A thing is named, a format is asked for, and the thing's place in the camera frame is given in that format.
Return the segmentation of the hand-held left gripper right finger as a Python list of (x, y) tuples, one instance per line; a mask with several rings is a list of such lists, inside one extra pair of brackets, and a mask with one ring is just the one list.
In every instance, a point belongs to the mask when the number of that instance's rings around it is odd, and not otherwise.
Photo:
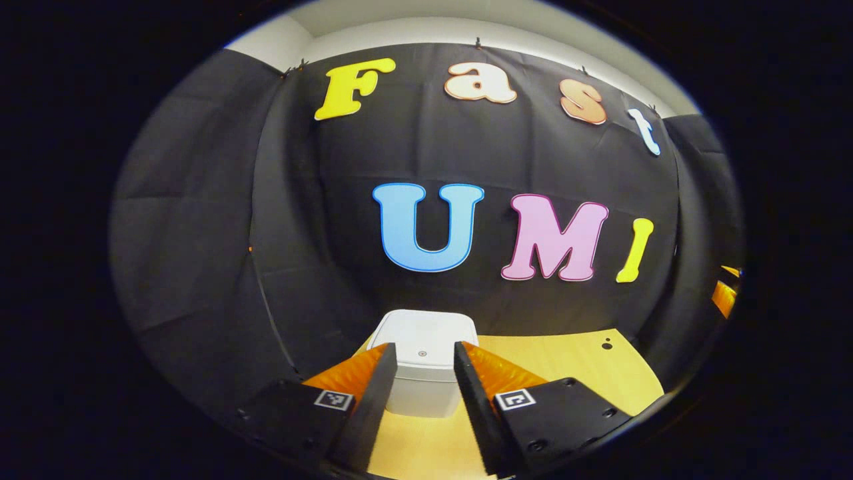
[(575, 377), (546, 381), (468, 341), (454, 344), (454, 372), (482, 464), (497, 477), (576, 461), (630, 419)]

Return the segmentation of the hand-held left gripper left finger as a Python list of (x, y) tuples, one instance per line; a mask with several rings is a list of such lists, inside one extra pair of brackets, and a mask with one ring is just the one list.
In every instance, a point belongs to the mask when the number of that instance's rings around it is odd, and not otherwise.
[(235, 409), (250, 443), (308, 476), (365, 476), (397, 373), (395, 343), (302, 383), (279, 380)]

